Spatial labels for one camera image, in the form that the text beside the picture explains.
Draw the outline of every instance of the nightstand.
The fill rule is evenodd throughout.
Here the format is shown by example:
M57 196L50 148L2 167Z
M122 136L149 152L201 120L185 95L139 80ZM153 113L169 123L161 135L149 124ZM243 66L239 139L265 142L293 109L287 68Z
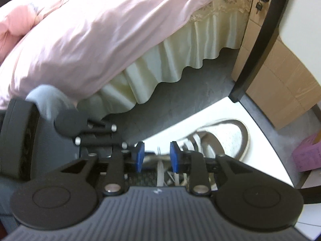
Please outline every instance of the nightstand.
M237 80L254 46L269 2L253 0L250 19L232 72ZM246 91L276 129L288 125L321 100L321 86L302 62L277 38L260 71Z

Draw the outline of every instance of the white logo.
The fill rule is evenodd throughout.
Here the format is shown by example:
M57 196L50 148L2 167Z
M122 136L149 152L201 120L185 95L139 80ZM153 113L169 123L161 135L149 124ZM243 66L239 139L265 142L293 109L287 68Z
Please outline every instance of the white logo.
M157 190L154 190L153 192L154 192L155 194L159 194L159 193L162 193L163 191L158 188Z

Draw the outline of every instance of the white tabletop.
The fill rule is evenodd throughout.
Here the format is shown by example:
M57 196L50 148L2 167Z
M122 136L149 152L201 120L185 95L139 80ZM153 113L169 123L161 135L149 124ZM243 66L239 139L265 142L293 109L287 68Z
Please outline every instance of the white tabletop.
M241 120L248 127L250 146L242 162L293 186L281 160L258 125L239 102L233 103L228 97L143 140L145 150L157 153L157 148L160 147L162 154L169 153L170 142L185 137L201 126L224 118Z

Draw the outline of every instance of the ruffled bed skirt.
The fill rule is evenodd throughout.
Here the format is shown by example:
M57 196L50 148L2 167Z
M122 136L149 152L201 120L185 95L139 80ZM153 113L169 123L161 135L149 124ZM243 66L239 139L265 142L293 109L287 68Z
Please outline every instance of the ruffled bed skirt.
M100 91L82 100L78 109L103 118L149 100L158 83L180 80L186 66L199 69L203 59L215 59L224 48L239 49L248 12L233 10L189 22L151 48Z

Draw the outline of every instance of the purple box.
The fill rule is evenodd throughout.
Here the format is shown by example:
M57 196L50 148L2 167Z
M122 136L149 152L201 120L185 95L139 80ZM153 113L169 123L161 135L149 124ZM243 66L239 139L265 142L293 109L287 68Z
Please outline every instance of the purple box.
M321 142L313 144L317 133L307 137L292 152L293 160L299 172L321 167Z

